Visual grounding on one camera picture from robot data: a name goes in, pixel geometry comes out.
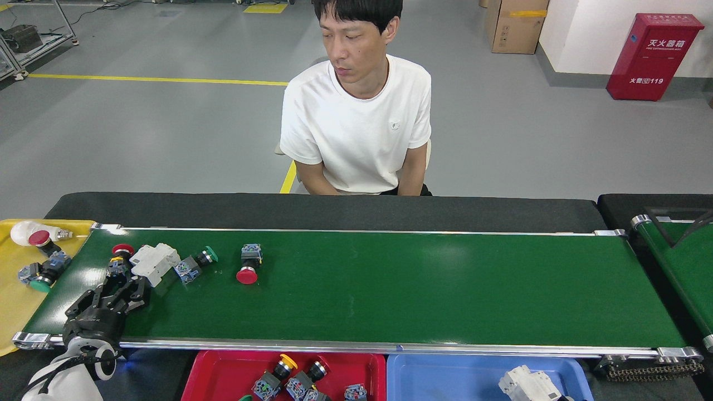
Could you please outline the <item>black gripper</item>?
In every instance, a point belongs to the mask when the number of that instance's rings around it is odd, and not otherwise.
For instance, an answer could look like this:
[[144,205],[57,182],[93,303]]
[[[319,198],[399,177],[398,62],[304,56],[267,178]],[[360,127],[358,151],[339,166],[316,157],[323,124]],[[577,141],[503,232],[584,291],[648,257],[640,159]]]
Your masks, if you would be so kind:
[[[100,340],[119,348],[126,313],[150,302],[152,287],[144,276],[134,276],[117,291],[118,276],[106,276],[95,289],[86,290],[65,311],[67,320],[62,330],[64,346],[82,338]],[[102,307],[109,299],[109,308]]]

